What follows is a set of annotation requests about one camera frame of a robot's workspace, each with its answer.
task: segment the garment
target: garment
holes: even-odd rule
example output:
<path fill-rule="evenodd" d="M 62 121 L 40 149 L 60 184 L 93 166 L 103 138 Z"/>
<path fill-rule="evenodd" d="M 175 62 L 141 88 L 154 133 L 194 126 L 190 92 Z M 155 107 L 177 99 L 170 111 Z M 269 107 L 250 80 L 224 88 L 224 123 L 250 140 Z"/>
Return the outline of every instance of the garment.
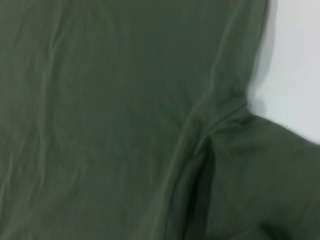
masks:
<path fill-rule="evenodd" d="M 247 109 L 266 0 L 0 6 L 0 240 L 320 238 L 319 147 Z"/>

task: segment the white surface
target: white surface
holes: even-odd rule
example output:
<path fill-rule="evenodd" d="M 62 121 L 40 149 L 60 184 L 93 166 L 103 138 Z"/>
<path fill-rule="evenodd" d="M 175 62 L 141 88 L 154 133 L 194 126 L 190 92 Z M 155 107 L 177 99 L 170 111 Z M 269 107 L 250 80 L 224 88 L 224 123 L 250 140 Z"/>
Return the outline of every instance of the white surface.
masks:
<path fill-rule="evenodd" d="M 271 0 L 253 111 L 320 144 L 320 1 Z"/>

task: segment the olive green fabric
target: olive green fabric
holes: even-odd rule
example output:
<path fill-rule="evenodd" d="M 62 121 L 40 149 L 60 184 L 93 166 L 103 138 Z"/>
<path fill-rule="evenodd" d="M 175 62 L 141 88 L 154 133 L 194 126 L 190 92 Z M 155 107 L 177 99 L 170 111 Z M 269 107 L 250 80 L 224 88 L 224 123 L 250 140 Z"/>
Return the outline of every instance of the olive green fabric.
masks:
<path fill-rule="evenodd" d="M 0 240 L 320 238 L 319 147 L 247 110 L 267 9 L 1 1 Z"/>

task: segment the white background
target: white background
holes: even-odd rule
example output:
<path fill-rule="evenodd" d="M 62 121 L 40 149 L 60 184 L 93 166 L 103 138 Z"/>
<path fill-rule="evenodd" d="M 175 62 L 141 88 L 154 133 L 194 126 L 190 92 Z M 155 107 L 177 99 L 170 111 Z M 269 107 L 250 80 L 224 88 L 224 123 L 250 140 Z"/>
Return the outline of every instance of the white background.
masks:
<path fill-rule="evenodd" d="M 320 1 L 270 0 L 253 112 L 320 144 Z"/>

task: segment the green t-shirt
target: green t-shirt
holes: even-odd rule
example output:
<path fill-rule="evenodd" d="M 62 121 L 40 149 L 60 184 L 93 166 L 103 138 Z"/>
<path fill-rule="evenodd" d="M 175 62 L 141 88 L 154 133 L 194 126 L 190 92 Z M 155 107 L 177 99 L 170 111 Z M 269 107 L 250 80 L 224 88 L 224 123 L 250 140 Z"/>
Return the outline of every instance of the green t-shirt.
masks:
<path fill-rule="evenodd" d="M 3 0 L 0 240 L 315 240 L 320 148 L 247 110 L 266 0 Z"/>

